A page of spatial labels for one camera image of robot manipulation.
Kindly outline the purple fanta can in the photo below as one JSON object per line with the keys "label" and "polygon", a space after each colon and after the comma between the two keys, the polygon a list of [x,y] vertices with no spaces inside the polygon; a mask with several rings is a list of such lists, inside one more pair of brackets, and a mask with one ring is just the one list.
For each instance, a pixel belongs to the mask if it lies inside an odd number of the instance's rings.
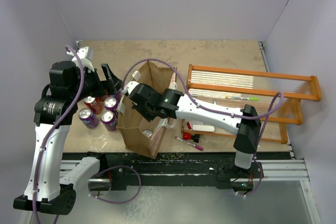
{"label": "purple fanta can", "polygon": [[101,122],[108,131],[116,131],[118,120],[116,115],[109,110],[106,110],[101,115]]}
{"label": "purple fanta can", "polygon": [[94,129],[99,124],[96,115],[89,108],[84,108],[79,111],[79,120],[89,129]]}
{"label": "purple fanta can", "polygon": [[116,111],[118,108],[119,102],[115,97],[107,97],[104,100],[104,107],[108,111]]}

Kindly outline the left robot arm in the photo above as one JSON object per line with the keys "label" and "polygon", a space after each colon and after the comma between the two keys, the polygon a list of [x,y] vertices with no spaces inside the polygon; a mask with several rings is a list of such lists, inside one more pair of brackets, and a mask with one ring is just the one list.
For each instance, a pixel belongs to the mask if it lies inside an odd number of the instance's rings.
{"label": "left robot arm", "polygon": [[60,177],[65,140],[77,112],[77,103],[88,96],[102,97],[115,94],[122,81],[108,64],[101,64],[105,80],[98,77],[90,62],[60,61],[49,71],[50,82],[35,104],[34,123],[36,142],[32,172],[21,196],[14,199],[13,207],[19,210],[52,215],[71,212],[76,192],[95,176],[108,172],[104,154],[88,152],[66,176]]}

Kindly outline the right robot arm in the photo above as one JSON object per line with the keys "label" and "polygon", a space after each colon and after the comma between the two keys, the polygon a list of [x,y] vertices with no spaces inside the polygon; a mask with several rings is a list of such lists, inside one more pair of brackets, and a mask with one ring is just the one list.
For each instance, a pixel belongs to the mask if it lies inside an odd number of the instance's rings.
{"label": "right robot arm", "polygon": [[234,173],[238,177],[251,173],[261,129],[260,117],[253,106],[224,107],[194,100],[187,93],[169,88],[158,93],[150,85],[136,81],[130,81],[124,92],[132,101],[132,108],[149,122],[155,118],[198,121],[236,136]]}

